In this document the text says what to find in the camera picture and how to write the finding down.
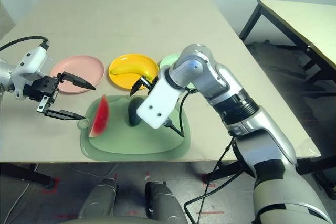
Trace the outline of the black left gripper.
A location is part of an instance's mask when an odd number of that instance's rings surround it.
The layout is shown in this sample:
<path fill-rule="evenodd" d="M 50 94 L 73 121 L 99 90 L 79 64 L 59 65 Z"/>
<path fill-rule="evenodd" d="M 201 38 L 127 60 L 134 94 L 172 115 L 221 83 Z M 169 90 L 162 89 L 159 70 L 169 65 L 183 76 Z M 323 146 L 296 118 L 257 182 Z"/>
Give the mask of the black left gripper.
<path fill-rule="evenodd" d="M 83 120 L 86 117 L 73 112 L 49 109 L 54 103 L 59 89 L 72 90 L 70 88 L 71 85 L 86 90 L 96 89 L 95 86 L 85 79 L 68 72 L 63 72 L 58 73 L 56 77 L 44 76 L 41 79 L 35 80 L 32 84 L 25 84 L 24 96 L 38 102 L 39 105 L 36 111 L 45 116 L 59 120 Z"/>

